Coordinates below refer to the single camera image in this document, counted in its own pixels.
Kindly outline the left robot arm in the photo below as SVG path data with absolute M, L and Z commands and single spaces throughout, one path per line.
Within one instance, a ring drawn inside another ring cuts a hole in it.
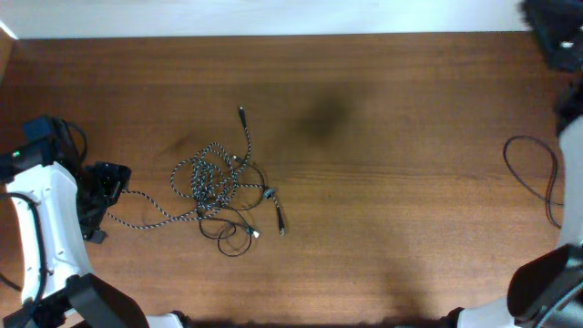
M 22 307 L 4 327 L 59 327 L 78 314 L 82 327 L 188 327 L 178 311 L 146 315 L 136 301 L 98 278 L 85 244 L 100 243 L 100 225 L 127 188 L 130 168 L 96 162 L 70 133 L 73 125 L 43 116 L 23 126 L 26 144 L 1 157 L 3 198 L 15 206 L 24 254 Z

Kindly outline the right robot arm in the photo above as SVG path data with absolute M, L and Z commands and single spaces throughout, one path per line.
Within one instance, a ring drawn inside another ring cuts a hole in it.
M 521 9 L 547 66 L 582 70 L 580 0 L 525 0 Z M 582 324 L 582 83 L 569 85 L 557 101 L 561 152 L 541 195 L 547 218 L 559 228 L 557 246 L 521 266 L 506 295 L 475 308 L 456 308 L 433 327 L 579 327 Z

